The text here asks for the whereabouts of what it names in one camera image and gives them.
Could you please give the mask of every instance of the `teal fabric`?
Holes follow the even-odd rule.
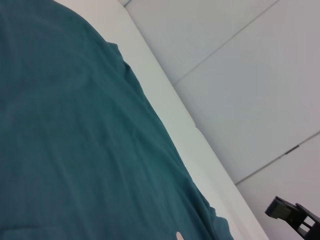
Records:
[[[176,232],[232,239],[118,47],[53,1],[0,0],[0,239]]]

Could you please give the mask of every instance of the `black plastic bracket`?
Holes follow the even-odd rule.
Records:
[[[293,205],[276,196],[265,214],[271,218],[286,221],[305,240],[320,240],[320,218],[299,203]],[[305,222],[307,217],[314,221],[312,226]],[[309,230],[302,229],[301,225],[306,226]]]

